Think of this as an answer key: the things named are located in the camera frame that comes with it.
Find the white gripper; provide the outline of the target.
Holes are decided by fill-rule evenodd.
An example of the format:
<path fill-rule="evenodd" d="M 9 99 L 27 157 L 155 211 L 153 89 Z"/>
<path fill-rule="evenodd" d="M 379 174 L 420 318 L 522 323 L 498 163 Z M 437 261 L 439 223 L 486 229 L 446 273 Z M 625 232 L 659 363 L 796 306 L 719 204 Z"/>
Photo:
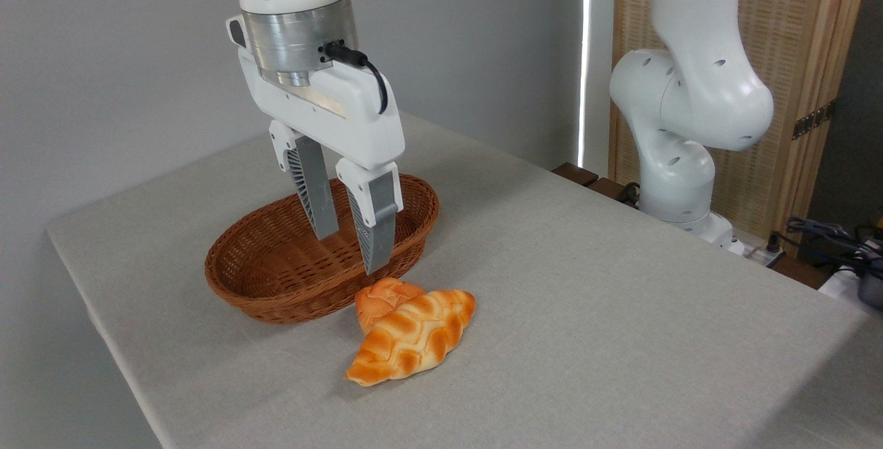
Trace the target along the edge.
<path fill-rule="evenodd" d="M 290 173 L 316 237 L 339 229 L 325 146 L 345 157 L 335 172 L 347 189 L 366 273 L 384 267 L 393 253 L 395 214 L 404 209 L 394 160 L 406 148 L 388 80 L 343 39 L 307 43 L 307 63 L 317 68 L 306 77 L 274 74 L 257 63 L 245 19 L 233 17 L 227 25 L 252 99 L 277 119 L 269 126 L 277 163 Z"/>

